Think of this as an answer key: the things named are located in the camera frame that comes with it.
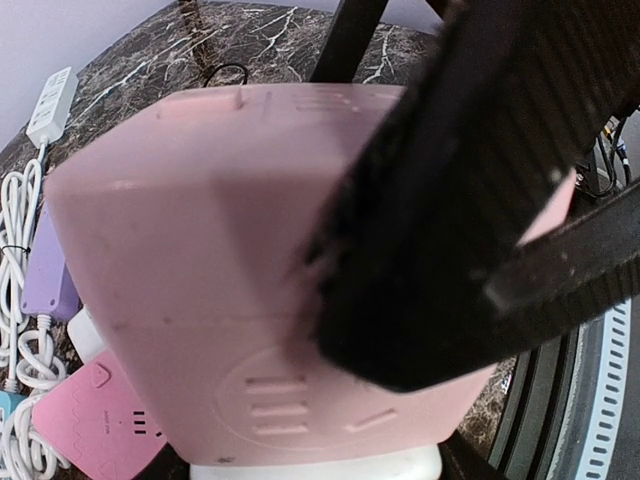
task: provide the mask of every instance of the pink power strip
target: pink power strip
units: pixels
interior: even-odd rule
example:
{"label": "pink power strip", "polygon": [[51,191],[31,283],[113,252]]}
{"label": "pink power strip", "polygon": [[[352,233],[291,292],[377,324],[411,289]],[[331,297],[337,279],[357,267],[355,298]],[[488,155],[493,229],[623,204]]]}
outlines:
{"label": "pink power strip", "polygon": [[94,480],[130,480],[166,444],[109,352],[40,400],[33,422],[47,442]]}

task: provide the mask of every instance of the white power strip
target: white power strip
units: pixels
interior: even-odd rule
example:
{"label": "white power strip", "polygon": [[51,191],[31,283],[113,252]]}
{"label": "white power strip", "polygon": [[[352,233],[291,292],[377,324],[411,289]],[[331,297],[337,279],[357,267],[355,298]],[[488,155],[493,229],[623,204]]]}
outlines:
{"label": "white power strip", "polygon": [[78,77],[71,67],[47,79],[27,126],[27,136],[37,148],[62,137],[77,88]]}

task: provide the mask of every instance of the purple power strip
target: purple power strip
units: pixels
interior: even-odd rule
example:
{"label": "purple power strip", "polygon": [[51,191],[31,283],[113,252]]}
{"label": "purple power strip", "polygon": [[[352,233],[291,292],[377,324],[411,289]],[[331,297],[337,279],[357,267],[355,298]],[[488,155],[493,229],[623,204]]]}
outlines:
{"label": "purple power strip", "polygon": [[50,315],[59,322],[68,322],[80,309],[78,292],[46,203],[31,246],[21,307],[27,315]]}

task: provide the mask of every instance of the white plastic base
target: white plastic base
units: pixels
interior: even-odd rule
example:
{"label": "white plastic base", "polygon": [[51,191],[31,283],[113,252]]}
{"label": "white plastic base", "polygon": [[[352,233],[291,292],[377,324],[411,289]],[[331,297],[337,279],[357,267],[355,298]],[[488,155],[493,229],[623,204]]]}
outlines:
{"label": "white plastic base", "polygon": [[107,349],[86,305],[67,324],[67,333],[82,363],[89,363]]}
{"label": "white plastic base", "polygon": [[191,465],[191,480],[438,480],[442,460],[436,445],[375,457],[269,467]]}

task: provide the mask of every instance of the pink appliance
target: pink appliance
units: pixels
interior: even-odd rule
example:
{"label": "pink appliance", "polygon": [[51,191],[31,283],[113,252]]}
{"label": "pink appliance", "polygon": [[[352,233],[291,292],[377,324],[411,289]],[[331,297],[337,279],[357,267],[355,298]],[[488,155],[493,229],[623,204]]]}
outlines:
{"label": "pink appliance", "polygon": [[[400,92],[183,91],[47,181],[70,272],[100,333],[169,443],[188,462],[214,466],[210,478],[289,478],[278,468],[373,465],[385,455],[406,467],[407,452],[449,437],[491,374],[398,395],[316,351],[316,272],[300,256]],[[565,182],[529,237],[562,222],[571,190]],[[436,464],[432,476],[398,478],[438,478]]]}

